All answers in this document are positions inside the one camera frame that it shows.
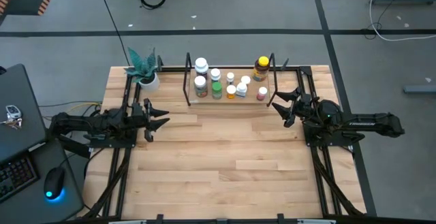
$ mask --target shelf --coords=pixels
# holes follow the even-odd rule
[[[223,85],[223,97],[221,99],[213,99],[212,97],[212,81],[211,77],[208,77],[207,85],[208,85],[208,94],[206,97],[198,97],[196,95],[196,90],[194,87],[194,79],[197,76],[197,73],[194,69],[191,69],[189,73],[189,94],[188,99],[191,104],[212,104],[212,103],[231,103],[231,104],[262,104],[265,105],[270,100],[270,85],[269,85],[269,77],[264,81],[257,82],[253,80],[253,69],[220,69],[221,71],[221,83]],[[245,97],[236,96],[234,99],[227,98],[227,73],[234,73],[234,86],[238,85],[240,82],[240,78],[242,76],[249,76],[251,78],[250,85],[247,89],[247,94]],[[268,93],[265,96],[263,101],[259,101],[256,96],[258,95],[258,91],[260,87],[266,87],[268,89]]]

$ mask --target concrete floor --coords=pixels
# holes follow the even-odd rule
[[[321,29],[314,0],[167,0],[153,11],[141,9],[137,0],[107,1],[124,31]],[[329,28],[367,27],[368,1],[322,0]],[[373,15],[383,9],[374,7]],[[434,5],[392,6],[381,22],[384,29],[436,29],[435,16]],[[103,0],[52,0],[43,16],[7,16],[0,26],[0,32],[113,30]],[[436,39],[384,42],[335,35],[332,40],[352,111],[392,112],[406,130],[397,139],[368,133],[360,143],[377,214],[436,220],[435,96],[401,90],[436,78]],[[166,65],[182,65],[186,52],[215,65],[248,65],[271,52],[278,63],[290,58],[291,65],[330,64],[323,35],[148,35],[123,36],[123,41],[141,55],[156,47]],[[40,104],[102,100],[110,66],[125,65],[118,37],[0,37],[0,53],[2,66],[26,65]],[[42,112],[53,115],[70,107]],[[72,161],[80,177],[84,160]]]

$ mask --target black metal frame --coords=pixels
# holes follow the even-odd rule
[[[301,87],[302,91],[305,92],[305,84],[303,81],[303,75],[307,77],[308,84],[309,84],[309,91],[312,96],[312,98],[316,97],[316,90],[315,90],[315,84],[313,82],[313,76],[310,66],[300,66],[300,67],[286,67],[285,65],[280,69],[276,70],[275,68],[275,61],[274,61],[274,54],[271,55],[274,65],[274,73],[276,71],[290,71],[296,72],[298,85]],[[162,72],[185,72],[185,78],[183,81],[183,85],[185,87],[186,85],[186,73],[187,73],[187,64],[190,63],[190,56],[189,53],[187,53],[187,62],[185,64],[185,67],[162,67]],[[251,68],[251,67],[238,67],[238,66],[227,66],[227,67],[219,67],[222,69],[229,69],[229,68]],[[126,109],[127,107],[127,101],[129,99],[129,93],[130,93],[130,86],[131,86],[131,78],[128,78],[126,80],[126,86],[125,86],[125,92],[123,97],[123,109]],[[277,92],[277,77],[275,75],[275,92]],[[139,94],[140,94],[140,85],[136,85],[135,94],[134,94],[134,100],[133,102],[136,103],[139,100]],[[334,174],[330,159],[330,154],[328,152],[328,147],[324,146],[321,147],[320,150],[323,152],[323,158],[324,158],[324,165],[322,165],[320,157],[318,156],[318,149],[316,146],[311,146],[311,142],[306,140],[307,146],[310,147],[312,160],[313,160],[313,166],[314,166],[314,172],[315,172],[315,179],[317,182],[317,190],[320,198],[320,208],[322,211],[323,218],[322,219],[285,219],[283,214],[277,214],[277,219],[207,219],[207,220],[164,220],[164,216],[162,214],[158,214],[157,218],[155,220],[147,219],[146,222],[149,224],[198,224],[198,223],[210,223],[210,224],[242,224],[242,223],[277,223],[277,224],[290,224],[290,223],[322,223],[322,221],[325,221],[325,223],[353,223],[353,224],[360,224],[360,223],[434,223],[433,221],[421,221],[421,220],[411,220],[411,219],[392,219],[392,218],[381,218],[381,217],[370,217],[367,215],[363,215],[358,210],[356,210],[351,203],[347,203],[346,196],[342,193],[340,188],[334,183]],[[97,203],[91,208],[91,211],[85,214],[82,219],[76,219],[73,221],[64,221],[62,223],[109,223],[114,221],[120,221],[121,220],[121,214],[123,211],[123,202],[124,202],[124,194],[125,194],[125,188],[127,184],[127,173],[128,173],[128,166],[129,166],[129,160],[131,155],[131,148],[125,149],[125,154],[122,160],[122,163],[118,170],[116,170],[117,164],[118,164],[118,158],[119,158],[119,149],[114,148],[114,153],[112,156],[112,162],[110,166],[110,173],[108,178],[108,186],[105,189],[105,191],[102,193],[102,196],[99,198]],[[332,194],[332,202],[334,206],[334,214],[330,214],[327,207],[327,201],[326,201],[326,193],[324,189],[324,183],[323,179],[327,182],[327,184],[330,186],[330,191]],[[111,194],[116,186],[120,182],[119,187],[119,196],[116,201],[116,213],[114,216],[108,216],[110,203],[111,203]],[[349,215],[342,215],[341,214],[341,204],[343,205],[344,209],[348,211]],[[97,213],[100,211],[100,209],[103,208],[102,216],[97,217]]]
[[[268,104],[266,105],[267,107],[269,107],[271,105],[271,102],[273,102],[273,99],[277,93],[277,74],[276,74],[276,66],[275,66],[275,56],[274,53],[271,53],[270,55],[270,60],[272,60],[272,72],[274,73],[274,93],[272,94],[270,101],[268,102]],[[253,69],[252,66],[209,66],[209,68],[219,68],[219,69]],[[185,61],[185,70],[184,70],[184,77],[183,77],[183,94],[185,95],[185,99],[186,99],[186,103],[188,104],[188,106],[191,106],[191,103],[189,102],[189,96],[186,92],[186,81],[187,81],[187,76],[188,76],[188,72],[191,72],[191,69],[193,69],[192,67],[192,62],[191,62],[191,55],[190,53],[186,53],[186,61]]]

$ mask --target wooden tabletop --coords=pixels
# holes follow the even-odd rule
[[[312,66],[317,94],[337,102],[327,65]],[[131,154],[123,219],[274,219],[322,217],[311,153],[305,145],[301,122],[287,129],[271,106],[186,104],[183,73],[159,73],[160,88],[141,91],[153,107],[169,110],[171,120],[147,143],[138,133]],[[112,67],[103,109],[118,108],[126,75]],[[298,86],[292,72],[277,72],[280,91]],[[270,89],[274,80],[270,77]],[[132,102],[134,85],[131,88]],[[285,104],[276,97],[275,102]],[[364,203],[351,154],[330,147],[337,184],[364,212]],[[92,206],[108,182],[112,149],[89,164],[83,198]],[[332,213],[330,191],[325,184]],[[112,196],[114,213],[118,189]]]

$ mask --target keyboard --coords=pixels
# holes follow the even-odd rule
[[[0,203],[38,179],[29,152],[0,163]]]

